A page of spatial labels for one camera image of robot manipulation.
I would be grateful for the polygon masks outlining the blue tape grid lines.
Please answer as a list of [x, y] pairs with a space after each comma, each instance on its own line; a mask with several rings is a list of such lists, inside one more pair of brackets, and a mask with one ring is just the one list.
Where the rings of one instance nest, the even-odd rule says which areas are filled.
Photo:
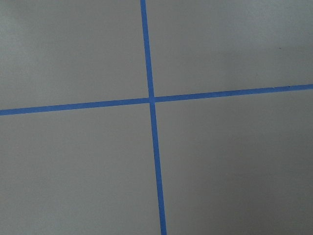
[[157, 189], [160, 233], [162, 235], [166, 235], [167, 225], [166, 225], [166, 212], [165, 212], [165, 205], [164, 205], [163, 182], [162, 182], [162, 173], [161, 173], [161, 160], [160, 160], [160, 152], [159, 152], [156, 104], [161, 103], [161, 102], [197, 100], [197, 99], [207, 99], [207, 98], [217, 98], [217, 97], [250, 95], [250, 94], [269, 94], [269, 93], [280, 93], [280, 92], [304, 91], [304, 90], [311, 90], [313, 88], [313, 85], [303, 84], [303, 85], [292, 85], [292, 86], [207, 92], [207, 93], [197, 93], [197, 94], [155, 96], [154, 81], [153, 81], [153, 67], [152, 67], [151, 52], [150, 52], [148, 16], [147, 16], [147, 7], [146, 7], [145, 0], [140, 1], [140, 11], [141, 11], [142, 33], [143, 33], [143, 45], [144, 45], [144, 53], [145, 53], [148, 97], [4, 109], [0, 111], [0, 115], [9, 116], [9, 115], [22, 115], [22, 114], [31, 114], [31, 113], [45, 113], [45, 112], [56, 112], [56, 111], [69, 111], [69, 110], [79, 110], [79, 109], [148, 104], [149, 111], [150, 111], [152, 143], [153, 143], [153, 152], [154, 152], [154, 167], [155, 167], [155, 175], [156, 175], [156, 189]]

